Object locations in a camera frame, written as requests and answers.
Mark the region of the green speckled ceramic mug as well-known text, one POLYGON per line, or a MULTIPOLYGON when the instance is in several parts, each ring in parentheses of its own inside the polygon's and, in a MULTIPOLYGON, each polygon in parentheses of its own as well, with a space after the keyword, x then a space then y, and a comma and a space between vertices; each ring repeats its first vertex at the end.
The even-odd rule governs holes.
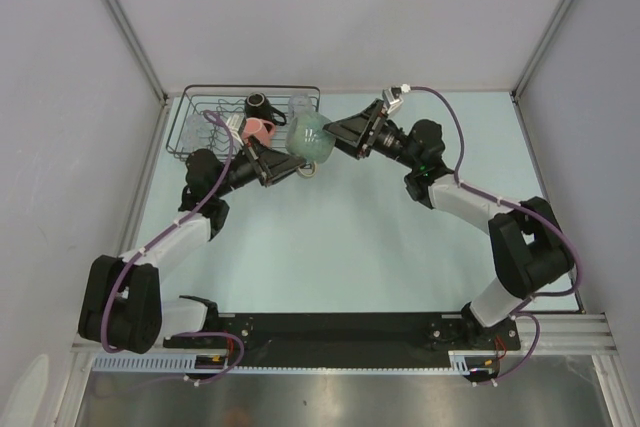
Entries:
POLYGON ((300 177, 312 178, 319 164, 325 163, 334 149, 336 139, 324 130, 329 120, 316 111, 302 111, 290 123, 285 147, 289 154, 301 157, 305 165, 297 169, 300 177))

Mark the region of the pink ceramic mug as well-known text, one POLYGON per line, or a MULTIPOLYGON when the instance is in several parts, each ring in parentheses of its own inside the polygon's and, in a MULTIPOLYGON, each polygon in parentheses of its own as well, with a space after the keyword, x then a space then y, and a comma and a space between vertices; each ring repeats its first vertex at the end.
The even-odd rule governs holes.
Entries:
POLYGON ((251 137, 254 137, 262 145, 271 147, 275 132, 276 125, 273 122, 257 117, 249 117, 245 119, 241 138, 247 143, 251 137))

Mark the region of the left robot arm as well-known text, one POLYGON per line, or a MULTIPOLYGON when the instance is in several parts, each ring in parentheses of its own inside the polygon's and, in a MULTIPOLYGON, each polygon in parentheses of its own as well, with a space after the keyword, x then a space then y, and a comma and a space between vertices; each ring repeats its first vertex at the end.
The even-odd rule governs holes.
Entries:
POLYGON ((223 229, 225 195, 257 181, 270 187, 306 165, 302 157, 276 151, 251 138, 220 160, 208 149, 186 160, 179 214, 146 245, 118 256, 101 255, 90 267, 78 322, 81 338, 108 353, 147 352, 158 339, 188 336, 214 344, 221 334, 217 305, 181 295, 165 299, 162 284, 195 250, 223 229))

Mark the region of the black ceramic mug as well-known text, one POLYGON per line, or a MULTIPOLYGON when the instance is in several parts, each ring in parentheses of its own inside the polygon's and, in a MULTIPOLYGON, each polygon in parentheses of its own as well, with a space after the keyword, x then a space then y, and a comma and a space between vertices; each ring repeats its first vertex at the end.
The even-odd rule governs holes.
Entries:
POLYGON ((246 118, 258 118, 274 123, 276 126, 287 124, 286 115, 275 108, 264 93, 254 92, 244 100, 244 114, 246 118))

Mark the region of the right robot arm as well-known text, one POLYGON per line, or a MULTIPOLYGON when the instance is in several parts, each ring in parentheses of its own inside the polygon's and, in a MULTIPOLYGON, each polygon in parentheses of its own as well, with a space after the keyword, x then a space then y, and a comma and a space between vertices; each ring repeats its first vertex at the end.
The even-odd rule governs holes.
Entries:
POLYGON ((286 149, 305 163, 320 163, 334 149, 355 159, 377 152, 408 168, 404 183, 413 201, 488 235, 495 277, 461 311, 463 340, 484 348, 496 338, 498 324, 534 298, 547 296, 545 286, 577 268, 576 252, 546 200, 516 202, 462 180, 458 168, 449 168, 443 159, 441 125, 420 119, 404 131, 391 118, 398 105, 376 99, 360 113, 336 121, 300 110, 286 123, 286 149))

